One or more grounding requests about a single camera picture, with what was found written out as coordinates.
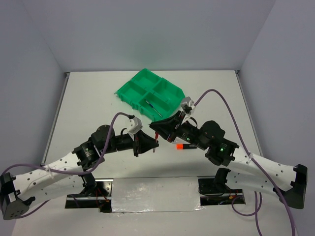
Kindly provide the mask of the red gel pen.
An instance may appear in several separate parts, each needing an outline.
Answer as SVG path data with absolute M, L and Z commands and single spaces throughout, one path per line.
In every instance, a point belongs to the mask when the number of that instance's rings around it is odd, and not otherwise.
M 155 132 L 155 147 L 153 148 L 153 153 L 155 153 L 157 146 L 158 146 L 158 133 Z

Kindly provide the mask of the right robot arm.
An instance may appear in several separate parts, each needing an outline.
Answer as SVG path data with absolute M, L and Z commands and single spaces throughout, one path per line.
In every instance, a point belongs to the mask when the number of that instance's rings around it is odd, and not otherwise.
M 247 154 L 243 147 L 224 138 L 225 131 L 215 121 L 207 121 L 197 128 L 184 117 L 184 112 L 178 111 L 167 119 L 152 122 L 149 127 L 170 143 L 179 138 L 204 150 L 205 157 L 219 166 L 214 179 L 217 191 L 253 190 L 278 197 L 280 202 L 286 202 L 291 208 L 304 208 L 306 166 L 285 165 L 256 154 Z

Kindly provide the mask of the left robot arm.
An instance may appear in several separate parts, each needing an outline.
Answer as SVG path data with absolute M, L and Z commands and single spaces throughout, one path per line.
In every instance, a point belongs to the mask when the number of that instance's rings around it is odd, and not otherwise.
M 134 156 L 159 146 L 157 140 L 139 130 L 115 135 L 109 125 L 100 126 L 89 139 L 59 160 L 21 175 L 6 172 L 0 177 L 0 208 L 4 220 L 18 219 L 30 208 L 64 195 L 79 197 L 109 191 L 88 171 L 96 166 L 101 152 L 132 150 Z

